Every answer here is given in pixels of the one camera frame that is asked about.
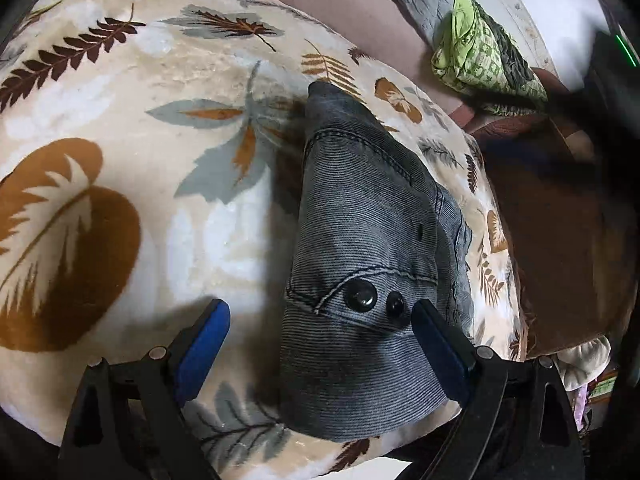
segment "silver screw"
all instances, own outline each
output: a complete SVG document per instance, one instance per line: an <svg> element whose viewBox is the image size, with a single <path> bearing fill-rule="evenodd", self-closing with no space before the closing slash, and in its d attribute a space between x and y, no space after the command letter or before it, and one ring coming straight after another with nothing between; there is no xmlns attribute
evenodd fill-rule
<svg viewBox="0 0 640 480"><path fill-rule="evenodd" d="M164 346L156 346L149 351L149 357L154 361L162 359L166 355L166 348Z"/></svg>
<svg viewBox="0 0 640 480"><path fill-rule="evenodd" d="M554 365L554 362L551 360L551 358L547 357L546 355L539 357L538 362L545 368L551 368Z"/></svg>
<svg viewBox="0 0 640 480"><path fill-rule="evenodd" d="M479 358L491 359L494 356L494 351L491 350L488 346L479 346L478 348L476 348L476 354L478 354Z"/></svg>

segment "green led strip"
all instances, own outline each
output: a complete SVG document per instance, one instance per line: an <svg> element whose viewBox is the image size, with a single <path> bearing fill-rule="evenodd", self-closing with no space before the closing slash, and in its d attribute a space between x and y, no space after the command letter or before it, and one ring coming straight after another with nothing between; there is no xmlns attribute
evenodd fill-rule
<svg viewBox="0 0 640 480"><path fill-rule="evenodd" d="M616 36L616 39L618 40L618 43L622 46L622 48L624 49L626 56L629 58L629 61L631 62L631 64L633 66L638 66L636 64L636 60L634 59L634 57L631 55L631 52L629 52L629 49L626 47L625 42L622 41L622 38L620 38L620 36Z"/></svg>

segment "black object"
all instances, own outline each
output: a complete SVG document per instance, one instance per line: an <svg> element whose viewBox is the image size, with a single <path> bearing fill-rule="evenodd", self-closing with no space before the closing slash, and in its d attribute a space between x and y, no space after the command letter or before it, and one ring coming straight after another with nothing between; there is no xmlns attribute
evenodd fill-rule
<svg viewBox="0 0 640 480"><path fill-rule="evenodd" d="M386 313L389 317L400 317L404 312L404 298L399 292L390 292L386 297Z"/></svg>
<svg viewBox="0 0 640 480"><path fill-rule="evenodd" d="M182 418L228 332L229 309L212 301L193 326L167 347L140 361L86 368L58 459L60 480L149 480L149 467L133 431L129 399L142 403L158 463L173 480L212 480L218 475Z"/></svg>
<svg viewBox="0 0 640 480"><path fill-rule="evenodd" d="M378 292L373 283L353 278L344 285L344 299L351 310L364 313L376 306Z"/></svg>
<svg viewBox="0 0 640 480"><path fill-rule="evenodd" d="M549 358L503 361L487 346L474 348L428 300L414 306L412 327L447 397L465 409L429 468L402 480L584 478L574 417Z"/></svg>

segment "black button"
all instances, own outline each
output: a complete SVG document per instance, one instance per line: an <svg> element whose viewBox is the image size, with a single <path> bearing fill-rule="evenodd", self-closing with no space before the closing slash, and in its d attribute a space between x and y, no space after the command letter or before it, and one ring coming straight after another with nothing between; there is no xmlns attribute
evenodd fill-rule
<svg viewBox="0 0 640 480"><path fill-rule="evenodd" d="M386 297L386 313L389 317L400 317L404 312L404 298L399 292L390 292Z"/></svg>
<svg viewBox="0 0 640 480"><path fill-rule="evenodd" d="M373 283L353 278L344 285L344 299L351 310L368 312L376 306L378 292Z"/></svg>

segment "green patterned cloth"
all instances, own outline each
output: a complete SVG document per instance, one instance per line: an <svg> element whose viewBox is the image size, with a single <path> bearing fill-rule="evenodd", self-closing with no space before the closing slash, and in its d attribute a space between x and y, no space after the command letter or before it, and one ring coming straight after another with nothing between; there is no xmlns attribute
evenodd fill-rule
<svg viewBox="0 0 640 480"><path fill-rule="evenodd" d="M445 85L465 94L471 94L472 89L483 89L546 101L545 89L518 53L513 38L491 20L494 29L501 33L500 38L496 38L487 20L491 18L475 0L454 0L450 26L445 27L442 42L431 59L433 73ZM508 80L507 76L517 63L521 77L514 84L513 77ZM482 108L496 115L532 112L497 104Z"/></svg>

